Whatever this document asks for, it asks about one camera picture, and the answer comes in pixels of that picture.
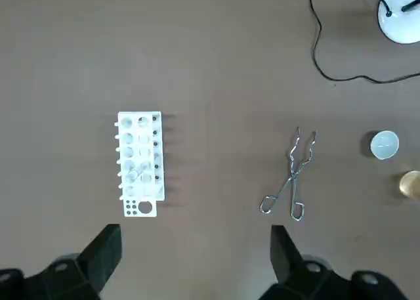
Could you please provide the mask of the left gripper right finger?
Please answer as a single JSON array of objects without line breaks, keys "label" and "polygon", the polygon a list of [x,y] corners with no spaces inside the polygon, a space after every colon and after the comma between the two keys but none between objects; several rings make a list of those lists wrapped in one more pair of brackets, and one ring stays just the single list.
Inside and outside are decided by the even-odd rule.
[{"label": "left gripper right finger", "polygon": [[406,299],[400,288],[387,276],[359,270],[350,279],[317,260],[304,259],[281,225],[270,233],[270,260],[277,283],[261,299]]}]

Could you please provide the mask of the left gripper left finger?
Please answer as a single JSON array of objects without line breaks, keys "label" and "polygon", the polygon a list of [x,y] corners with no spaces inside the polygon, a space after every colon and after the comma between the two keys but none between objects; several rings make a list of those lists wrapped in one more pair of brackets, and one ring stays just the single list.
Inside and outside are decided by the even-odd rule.
[{"label": "left gripper left finger", "polygon": [[100,299],[121,260],[121,227],[108,224],[80,253],[63,255],[41,272],[1,270],[2,299]]}]

